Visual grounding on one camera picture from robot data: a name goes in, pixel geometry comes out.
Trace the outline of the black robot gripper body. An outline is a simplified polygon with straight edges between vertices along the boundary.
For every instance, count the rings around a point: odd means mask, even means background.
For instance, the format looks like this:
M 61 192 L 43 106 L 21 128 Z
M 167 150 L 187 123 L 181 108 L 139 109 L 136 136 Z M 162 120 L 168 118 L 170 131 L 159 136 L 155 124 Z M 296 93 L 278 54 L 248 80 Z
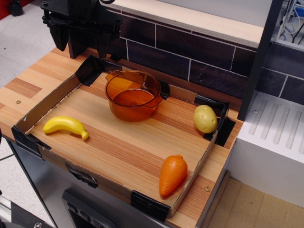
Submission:
M 44 0 L 40 4 L 44 11 L 43 23 L 49 28 L 57 24 L 67 29 L 101 35 L 112 33 L 113 38 L 120 36 L 120 16 L 110 12 L 103 4 L 112 0 Z

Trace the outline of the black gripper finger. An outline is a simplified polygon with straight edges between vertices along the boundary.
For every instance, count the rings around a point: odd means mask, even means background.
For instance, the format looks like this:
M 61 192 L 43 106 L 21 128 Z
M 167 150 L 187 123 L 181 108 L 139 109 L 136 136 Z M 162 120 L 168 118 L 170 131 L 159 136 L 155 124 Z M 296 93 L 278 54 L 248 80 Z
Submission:
M 99 59 L 102 59 L 106 57 L 108 53 L 109 46 L 111 44 L 111 41 L 113 40 L 113 34 L 112 33 L 103 33 L 101 35 L 98 35 L 98 57 Z
M 64 51 L 68 43 L 68 29 L 57 24 L 50 24 L 49 30 L 56 47 Z

